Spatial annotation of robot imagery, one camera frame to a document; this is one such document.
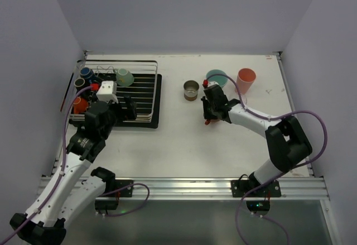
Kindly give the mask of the large green mug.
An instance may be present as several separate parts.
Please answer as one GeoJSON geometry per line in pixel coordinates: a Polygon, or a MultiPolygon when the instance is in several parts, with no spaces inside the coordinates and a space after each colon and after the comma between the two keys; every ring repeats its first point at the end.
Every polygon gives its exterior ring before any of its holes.
{"type": "Polygon", "coordinates": [[[217,83],[222,88],[227,84],[228,78],[226,77],[226,73],[219,69],[213,69],[206,73],[206,79],[210,83],[217,83]]]}

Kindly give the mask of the white brown cup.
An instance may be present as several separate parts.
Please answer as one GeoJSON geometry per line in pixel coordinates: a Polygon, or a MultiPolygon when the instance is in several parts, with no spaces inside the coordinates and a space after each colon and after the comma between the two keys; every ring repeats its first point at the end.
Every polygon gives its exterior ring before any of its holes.
{"type": "Polygon", "coordinates": [[[194,80],[188,80],[184,83],[184,98],[188,101],[197,99],[199,84],[194,80]]]}

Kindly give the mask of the small green cup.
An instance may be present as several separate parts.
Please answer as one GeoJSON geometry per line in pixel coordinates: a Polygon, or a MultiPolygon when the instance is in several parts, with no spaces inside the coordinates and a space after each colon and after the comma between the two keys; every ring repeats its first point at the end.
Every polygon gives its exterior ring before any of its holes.
{"type": "Polygon", "coordinates": [[[121,87],[129,87],[134,83],[134,76],[127,69],[114,69],[117,84],[121,87]]]}

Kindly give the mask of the pink plastic cup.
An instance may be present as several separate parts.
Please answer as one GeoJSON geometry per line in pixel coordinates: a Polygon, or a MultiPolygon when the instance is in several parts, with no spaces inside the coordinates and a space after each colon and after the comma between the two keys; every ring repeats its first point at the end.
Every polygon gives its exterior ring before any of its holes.
{"type": "Polygon", "coordinates": [[[241,94],[245,94],[256,79],[256,73],[249,68],[242,68],[238,71],[237,85],[241,94]]]}

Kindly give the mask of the black cup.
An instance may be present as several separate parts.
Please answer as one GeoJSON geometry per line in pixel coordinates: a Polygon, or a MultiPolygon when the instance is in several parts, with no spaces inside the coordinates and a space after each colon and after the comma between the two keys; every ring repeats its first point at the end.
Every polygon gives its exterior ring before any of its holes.
{"type": "Polygon", "coordinates": [[[88,84],[84,78],[77,78],[74,82],[74,87],[76,88],[77,91],[80,91],[87,86],[88,84]]]}

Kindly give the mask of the clear glass cup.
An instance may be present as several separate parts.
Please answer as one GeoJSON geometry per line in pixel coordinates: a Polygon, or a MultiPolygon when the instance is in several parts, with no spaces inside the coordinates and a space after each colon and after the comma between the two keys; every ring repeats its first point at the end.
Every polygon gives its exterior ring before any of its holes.
{"type": "Polygon", "coordinates": [[[244,105],[246,105],[246,104],[247,104],[247,98],[246,98],[246,96],[245,96],[245,95],[241,95],[241,96],[240,96],[240,101],[241,101],[244,105]]]}

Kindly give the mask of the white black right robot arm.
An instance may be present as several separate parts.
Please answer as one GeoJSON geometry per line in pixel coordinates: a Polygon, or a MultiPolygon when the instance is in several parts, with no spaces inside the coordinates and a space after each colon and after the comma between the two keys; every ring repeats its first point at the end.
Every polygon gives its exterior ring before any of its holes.
{"type": "Polygon", "coordinates": [[[248,176],[248,190],[254,189],[277,175],[284,175],[312,154],[312,146],[298,119],[292,115],[267,119],[248,112],[238,99],[229,100],[217,84],[204,86],[201,98],[206,123],[218,119],[247,128],[265,138],[269,159],[248,176]]]}

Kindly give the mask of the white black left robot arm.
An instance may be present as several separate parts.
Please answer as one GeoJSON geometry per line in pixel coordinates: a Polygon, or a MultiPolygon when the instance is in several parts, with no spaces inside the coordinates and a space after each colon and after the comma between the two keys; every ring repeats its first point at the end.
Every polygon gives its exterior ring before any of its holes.
{"type": "Polygon", "coordinates": [[[83,126],[77,128],[65,156],[37,200],[24,212],[16,213],[10,225],[29,244],[61,244],[72,221],[96,197],[113,191],[115,173],[98,167],[82,186],[73,191],[82,174],[105,147],[112,128],[136,119],[136,104],[124,97],[125,107],[114,101],[96,101],[85,112],[83,126]]]}

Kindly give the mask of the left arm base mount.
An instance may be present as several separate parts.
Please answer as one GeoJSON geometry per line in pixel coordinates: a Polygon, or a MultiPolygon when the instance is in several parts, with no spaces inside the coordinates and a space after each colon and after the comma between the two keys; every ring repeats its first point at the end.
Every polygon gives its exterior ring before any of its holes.
{"type": "Polygon", "coordinates": [[[103,196],[115,198],[131,198],[133,192],[133,180],[111,180],[105,188],[103,196]]]}

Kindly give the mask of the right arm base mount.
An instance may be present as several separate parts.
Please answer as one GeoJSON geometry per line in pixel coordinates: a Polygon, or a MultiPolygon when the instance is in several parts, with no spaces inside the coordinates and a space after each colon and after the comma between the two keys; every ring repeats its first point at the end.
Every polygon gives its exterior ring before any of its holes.
{"type": "Polygon", "coordinates": [[[249,190],[253,190],[248,197],[250,198],[265,198],[265,197],[274,197],[279,198],[282,196],[280,184],[277,180],[271,182],[270,184],[260,188],[258,187],[260,183],[254,178],[253,174],[249,176],[243,174],[240,178],[230,181],[231,193],[234,198],[241,198],[249,190]]]}

